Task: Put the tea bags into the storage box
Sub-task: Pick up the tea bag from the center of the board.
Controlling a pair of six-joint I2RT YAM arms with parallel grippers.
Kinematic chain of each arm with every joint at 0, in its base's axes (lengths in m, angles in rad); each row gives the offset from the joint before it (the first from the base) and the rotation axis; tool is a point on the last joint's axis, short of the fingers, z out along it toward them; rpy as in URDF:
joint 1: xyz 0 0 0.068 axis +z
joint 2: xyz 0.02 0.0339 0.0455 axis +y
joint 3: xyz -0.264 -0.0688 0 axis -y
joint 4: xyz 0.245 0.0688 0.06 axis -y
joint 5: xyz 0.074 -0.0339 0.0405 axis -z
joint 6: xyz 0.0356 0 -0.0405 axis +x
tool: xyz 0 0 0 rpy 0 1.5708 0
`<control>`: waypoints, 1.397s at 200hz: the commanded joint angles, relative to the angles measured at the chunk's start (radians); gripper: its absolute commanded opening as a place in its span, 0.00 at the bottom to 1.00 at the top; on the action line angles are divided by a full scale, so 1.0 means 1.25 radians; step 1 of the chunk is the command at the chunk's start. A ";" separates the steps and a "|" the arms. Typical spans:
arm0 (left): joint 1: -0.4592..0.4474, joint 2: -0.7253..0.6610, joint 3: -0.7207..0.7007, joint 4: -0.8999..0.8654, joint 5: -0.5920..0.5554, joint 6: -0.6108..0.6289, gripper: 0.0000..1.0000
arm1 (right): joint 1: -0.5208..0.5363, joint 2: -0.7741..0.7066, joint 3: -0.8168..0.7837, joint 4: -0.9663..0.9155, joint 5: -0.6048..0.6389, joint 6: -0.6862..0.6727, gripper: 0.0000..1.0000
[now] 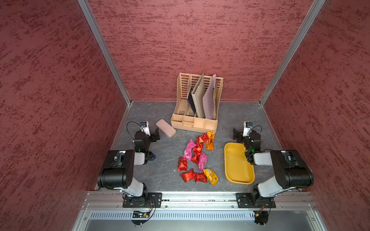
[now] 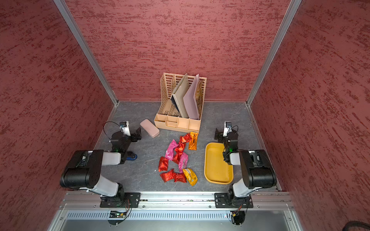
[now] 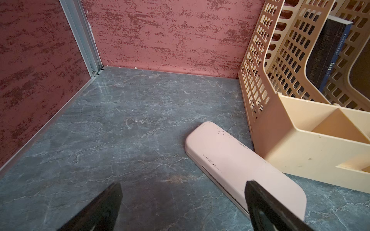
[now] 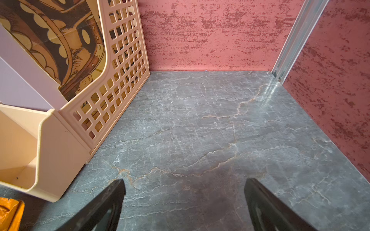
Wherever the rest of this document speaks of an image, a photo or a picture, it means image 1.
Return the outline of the orange tea bag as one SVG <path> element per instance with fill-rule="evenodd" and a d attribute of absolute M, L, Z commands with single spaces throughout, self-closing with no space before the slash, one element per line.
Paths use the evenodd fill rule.
<path fill-rule="evenodd" d="M 206 149 L 207 150 L 214 150 L 214 139 L 215 133 L 214 132 L 207 132 L 208 140 L 206 141 Z"/>

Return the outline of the red tea bag top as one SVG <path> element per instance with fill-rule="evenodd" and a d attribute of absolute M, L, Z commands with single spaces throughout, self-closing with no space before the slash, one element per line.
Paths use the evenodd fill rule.
<path fill-rule="evenodd" d="M 204 143 L 204 142 L 207 142 L 208 140 L 209 140 L 209 137 L 207 133 L 202 134 L 201 136 L 197 137 L 197 143 Z"/>

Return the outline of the red tea bag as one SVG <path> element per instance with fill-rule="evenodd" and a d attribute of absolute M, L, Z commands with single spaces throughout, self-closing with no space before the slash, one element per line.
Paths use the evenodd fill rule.
<path fill-rule="evenodd" d="M 195 182 L 203 182 L 203 183 L 208 182 L 208 179 L 204 173 L 195 173 L 194 180 Z"/>
<path fill-rule="evenodd" d="M 197 137 L 197 143 L 204 143 L 204 142 L 207 142 L 208 140 L 209 140 L 209 137 L 207 133 L 202 134 L 201 136 Z"/>
<path fill-rule="evenodd" d="M 179 157 L 178 171 L 182 172 L 182 171 L 187 171 L 187 170 L 188 170 L 188 160 L 186 158 Z"/>
<path fill-rule="evenodd" d="M 192 158 L 191 158 L 191 161 L 195 164 L 199 164 L 199 158 L 201 156 L 202 152 L 196 152 L 193 154 Z"/>
<path fill-rule="evenodd" d="M 196 143 L 196 146 L 192 149 L 194 153 L 201 153 L 203 149 L 203 143 Z"/>
<path fill-rule="evenodd" d="M 195 178 L 196 173 L 193 169 L 191 169 L 189 172 L 181 173 L 180 176 L 183 179 L 184 182 L 191 181 Z"/>

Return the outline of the pink tea bag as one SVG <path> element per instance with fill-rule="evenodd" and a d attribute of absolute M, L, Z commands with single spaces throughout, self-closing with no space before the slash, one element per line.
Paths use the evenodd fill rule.
<path fill-rule="evenodd" d="M 184 151 L 184 155 L 183 155 L 183 158 L 187 159 L 187 160 L 191 160 L 192 159 L 192 149 L 196 147 L 196 143 L 193 141 L 193 140 L 190 140 L 189 143 L 187 144 L 187 147 Z"/>
<path fill-rule="evenodd" d="M 201 153 L 198 159 L 198 168 L 200 172 L 203 172 L 203 169 L 206 168 L 207 164 L 207 155 L 205 153 Z"/>

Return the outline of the yellow tea bag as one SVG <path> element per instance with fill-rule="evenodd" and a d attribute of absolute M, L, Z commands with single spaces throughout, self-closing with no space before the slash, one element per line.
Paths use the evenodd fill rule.
<path fill-rule="evenodd" d="M 212 186 L 215 186 L 218 183 L 218 177 L 215 172 L 210 168 L 204 168 L 203 173 L 207 177 L 208 181 L 211 183 Z"/>

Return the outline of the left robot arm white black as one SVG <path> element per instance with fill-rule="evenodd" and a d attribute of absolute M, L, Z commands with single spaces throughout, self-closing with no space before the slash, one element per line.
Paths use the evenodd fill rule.
<path fill-rule="evenodd" d="M 149 200 L 147 187 L 134 178 L 134 166 L 146 165 L 156 158 L 149 147 L 159 139 L 158 128 L 150 134 L 140 130 L 134 136 L 134 149 L 110 150 L 97 178 L 98 187 L 119 190 L 131 203 L 146 203 Z"/>

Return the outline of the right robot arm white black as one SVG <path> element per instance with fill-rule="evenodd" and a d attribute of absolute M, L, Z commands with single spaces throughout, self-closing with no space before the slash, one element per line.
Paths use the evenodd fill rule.
<path fill-rule="evenodd" d="M 251 166 L 272 166 L 274 176 L 252 188 L 247 195 L 251 206 L 272 203 L 276 195 L 313 185 L 314 176 L 311 168 L 296 150 L 261 150 L 261 134 L 253 128 L 243 132 L 233 129 L 233 139 L 242 144 L 243 160 Z"/>

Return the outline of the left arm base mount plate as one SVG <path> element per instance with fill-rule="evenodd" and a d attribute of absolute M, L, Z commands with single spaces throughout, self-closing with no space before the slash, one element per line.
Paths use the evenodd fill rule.
<path fill-rule="evenodd" d="M 147 193 L 142 197 L 128 197 L 123 199 L 123 208 L 160 208 L 162 193 Z"/>

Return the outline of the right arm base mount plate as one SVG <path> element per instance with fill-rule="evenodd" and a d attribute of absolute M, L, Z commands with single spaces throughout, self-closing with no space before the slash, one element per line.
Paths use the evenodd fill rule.
<path fill-rule="evenodd" d="M 236 193 L 238 208 L 276 208 L 273 197 L 262 197 L 255 193 Z"/>

